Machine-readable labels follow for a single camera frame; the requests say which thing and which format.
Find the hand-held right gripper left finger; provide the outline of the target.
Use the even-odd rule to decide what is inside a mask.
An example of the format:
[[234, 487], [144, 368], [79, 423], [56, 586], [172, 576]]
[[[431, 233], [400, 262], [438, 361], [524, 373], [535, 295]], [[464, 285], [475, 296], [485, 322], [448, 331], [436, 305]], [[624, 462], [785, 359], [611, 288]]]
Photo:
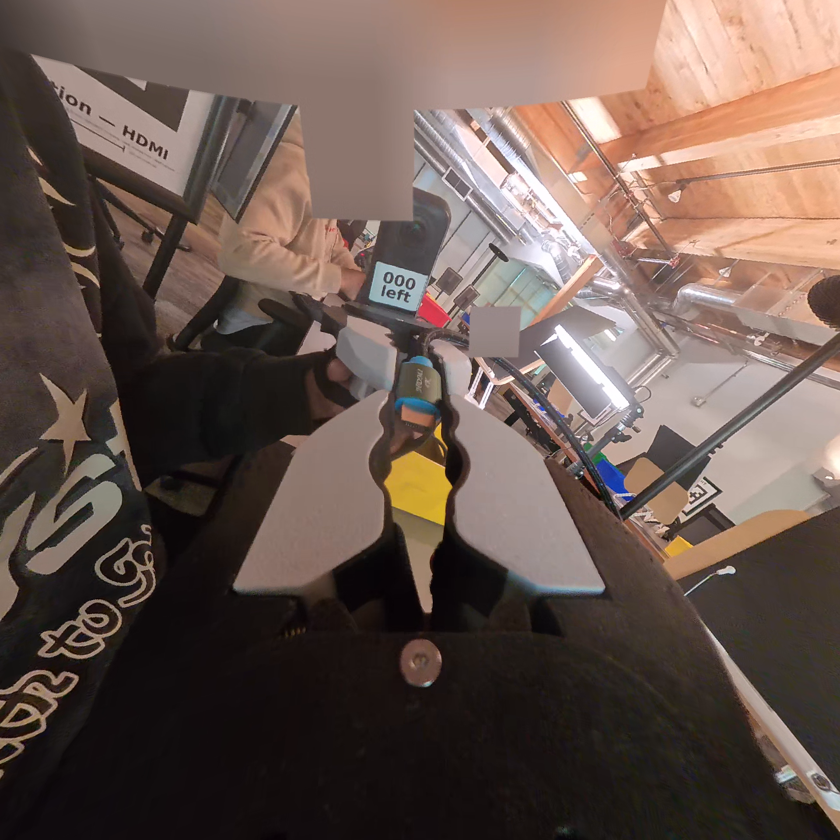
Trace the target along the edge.
[[234, 579], [237, 594], [326, 596], [337, 569], [390, 534], [382, 461], [390, 398], [374, 392], [296, 448]]

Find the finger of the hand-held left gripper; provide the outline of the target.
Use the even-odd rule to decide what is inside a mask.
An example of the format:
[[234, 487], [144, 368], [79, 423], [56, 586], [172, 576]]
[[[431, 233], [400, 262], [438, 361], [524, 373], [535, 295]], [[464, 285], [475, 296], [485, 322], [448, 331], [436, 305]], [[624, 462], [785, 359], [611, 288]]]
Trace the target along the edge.
[[445, 396], [465, 397], [470, 386], [470, 358], [467, 353], [448, 341], [433, 341], [432, 356], [441, 370]]
[[355, 400], [361, 402], [374, 392], [393, 389], [398, 350], [387, 327], [362, 318], [348, 318], [338, 333], [337, 359], [353, 375], [347, 388]]

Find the yellow plastic bin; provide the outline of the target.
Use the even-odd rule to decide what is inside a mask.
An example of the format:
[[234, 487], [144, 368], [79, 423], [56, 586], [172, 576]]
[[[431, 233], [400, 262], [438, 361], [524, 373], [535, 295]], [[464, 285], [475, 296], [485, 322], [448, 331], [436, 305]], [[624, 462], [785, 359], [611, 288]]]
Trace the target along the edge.
[[392, 507], [443, 527], [451, 483], [445, 467], [417, 452], [392, 462], [385, 481]]

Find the person's left forearm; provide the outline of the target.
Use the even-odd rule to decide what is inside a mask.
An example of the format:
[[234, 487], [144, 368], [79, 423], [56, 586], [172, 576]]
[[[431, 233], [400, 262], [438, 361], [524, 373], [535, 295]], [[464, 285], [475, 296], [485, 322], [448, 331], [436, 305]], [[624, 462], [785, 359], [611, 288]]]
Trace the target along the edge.
[[217, 362], [215, 353], [161, 354], [122, 387], [122, 419], [142, 487], [217, 458], [205, 418]]

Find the person's left hand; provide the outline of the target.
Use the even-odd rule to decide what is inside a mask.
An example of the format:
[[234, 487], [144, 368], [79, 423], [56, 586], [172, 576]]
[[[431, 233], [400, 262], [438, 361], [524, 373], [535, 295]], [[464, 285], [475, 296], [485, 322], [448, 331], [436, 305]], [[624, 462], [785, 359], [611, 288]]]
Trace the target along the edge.
[[227, 350], [199, 353], [196, 362], [203, 370], [197, 428], [211, 458], [307, 436], [359, 401], [334, 349], [286, 357]]

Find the black disc-top stand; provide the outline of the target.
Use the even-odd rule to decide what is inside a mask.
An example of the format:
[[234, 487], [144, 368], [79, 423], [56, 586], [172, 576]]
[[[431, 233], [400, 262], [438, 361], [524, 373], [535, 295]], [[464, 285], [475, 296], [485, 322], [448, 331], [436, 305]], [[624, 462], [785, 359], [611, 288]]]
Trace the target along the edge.
[[487, 265], [482, 285], [483, 305], [494, 306], [507, 288], [508, 255], [497, 245], [490, 245], [491, 259]]

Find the blue storage bin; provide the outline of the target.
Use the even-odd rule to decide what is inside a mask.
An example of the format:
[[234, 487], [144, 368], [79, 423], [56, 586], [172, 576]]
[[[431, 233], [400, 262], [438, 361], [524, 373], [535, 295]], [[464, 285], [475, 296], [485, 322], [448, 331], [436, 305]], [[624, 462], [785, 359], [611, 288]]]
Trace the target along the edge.
[[628, 495], [628, 491], [625, 486], [626, 477], [619, 468], [614, 466], [614, 464], [607, 458], [594, 458], [592, 463], [607, 488], [613, 494], [621, 497], [626, 497]]

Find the black led light panel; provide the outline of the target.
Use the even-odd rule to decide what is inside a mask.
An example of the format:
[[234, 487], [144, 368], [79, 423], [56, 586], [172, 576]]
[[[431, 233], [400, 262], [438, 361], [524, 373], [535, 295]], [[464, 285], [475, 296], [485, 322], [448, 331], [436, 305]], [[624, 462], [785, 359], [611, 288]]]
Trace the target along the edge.
[[594, 426], [612, 416], [631, 417], [634, 424], [644, 414], [634, 389], [564, 327], [555, 326], [536, 354], [579, 404], [585, 420]]

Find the black office chair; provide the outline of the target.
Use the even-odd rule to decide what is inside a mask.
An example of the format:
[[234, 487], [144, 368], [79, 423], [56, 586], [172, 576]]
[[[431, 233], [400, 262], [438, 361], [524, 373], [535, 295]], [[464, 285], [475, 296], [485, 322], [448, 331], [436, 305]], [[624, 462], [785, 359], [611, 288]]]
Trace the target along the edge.
[[259, 300], [260, 318], [235, 307], [243, 281], [226, 276], [215, 293], [178, 333], [167, 337], [174, 352], [217, 352], [233, 348], [261, 350], [270, 355], [299, 351], [312, 325], [307, 313], [292, 301]]

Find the black white fiducial marker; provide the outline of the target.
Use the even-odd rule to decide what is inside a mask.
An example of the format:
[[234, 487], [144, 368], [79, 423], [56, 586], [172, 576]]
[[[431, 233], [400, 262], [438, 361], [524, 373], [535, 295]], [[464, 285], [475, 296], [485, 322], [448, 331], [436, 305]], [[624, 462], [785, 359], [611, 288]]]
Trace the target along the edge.
[[700, 509], [717, 499], [722, 489], [708, 477], [702, 476], [695, 485], [688, 490], [688, 502], [679, 516], [686, 520]]

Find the black boom pole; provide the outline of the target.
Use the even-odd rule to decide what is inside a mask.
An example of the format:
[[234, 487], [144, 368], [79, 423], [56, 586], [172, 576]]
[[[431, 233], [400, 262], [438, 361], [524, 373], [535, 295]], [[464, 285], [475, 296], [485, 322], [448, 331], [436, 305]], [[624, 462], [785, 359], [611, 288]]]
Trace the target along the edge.
[[825, 362], [838, 355], [838, 353], [839, 335], [837, 334], [820, 349], [809, 355], [803, 362], [787, 372], [768, 391], [745, 407], [701, 444], [691, 449], [659, 478], [655, 479], [639, 492], [635, 492], [634, 498], [618, 511], [617, 516], [619, 519], [621, 521], [630, 519], [630, 517], [641, 510], [641, 508], [644, 508], [652, 499], [655, 499], [670, 484], [677, 482], [677, 479], [691, 472], [699, 462], [721, 448], [729, 438], [750, 424], [754, 418], [778, 402], [784, 395], [791, 392], [798, 384], [806, 380], [811, 374], [821, 368]]

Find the black printed shirt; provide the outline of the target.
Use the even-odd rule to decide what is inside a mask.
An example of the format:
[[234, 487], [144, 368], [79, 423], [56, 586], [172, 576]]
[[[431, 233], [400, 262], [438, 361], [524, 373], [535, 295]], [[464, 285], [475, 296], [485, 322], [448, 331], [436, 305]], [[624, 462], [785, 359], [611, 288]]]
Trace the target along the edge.
[[2, 48], [2, 838], [83, 726], [156, 586], [103, 346], [91, 185], [67, 112]]

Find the white printed sign board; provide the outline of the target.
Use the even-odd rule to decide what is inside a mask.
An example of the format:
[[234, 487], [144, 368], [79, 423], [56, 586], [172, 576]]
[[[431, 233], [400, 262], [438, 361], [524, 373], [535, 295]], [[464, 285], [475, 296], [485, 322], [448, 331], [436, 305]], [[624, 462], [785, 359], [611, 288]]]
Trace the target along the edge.
[[185, 198], [224, 98], [34, 57], [82, 146]]

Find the black foam microphone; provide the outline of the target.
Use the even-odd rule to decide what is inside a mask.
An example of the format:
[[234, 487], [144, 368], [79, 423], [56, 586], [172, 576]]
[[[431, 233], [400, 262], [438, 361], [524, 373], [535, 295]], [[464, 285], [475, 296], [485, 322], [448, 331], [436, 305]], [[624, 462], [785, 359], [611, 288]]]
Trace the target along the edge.
[[817, 281], [807, 292], [807, 305], [827, 327], [839, 331], [840, 276], [833, 275]]

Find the silver ventilation duct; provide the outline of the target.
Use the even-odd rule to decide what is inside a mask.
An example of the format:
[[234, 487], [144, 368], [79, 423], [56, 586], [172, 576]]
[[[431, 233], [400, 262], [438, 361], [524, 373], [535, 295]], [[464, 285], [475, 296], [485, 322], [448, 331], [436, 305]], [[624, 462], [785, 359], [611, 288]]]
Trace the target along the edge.
[[837, 335], [807, 300], [819, 278], [787, 288], [762, 280], [745, 291], [689, 283], [676, 293], [667, 314], [724, 343], [740, 344], [748, 354], [797, 364]]

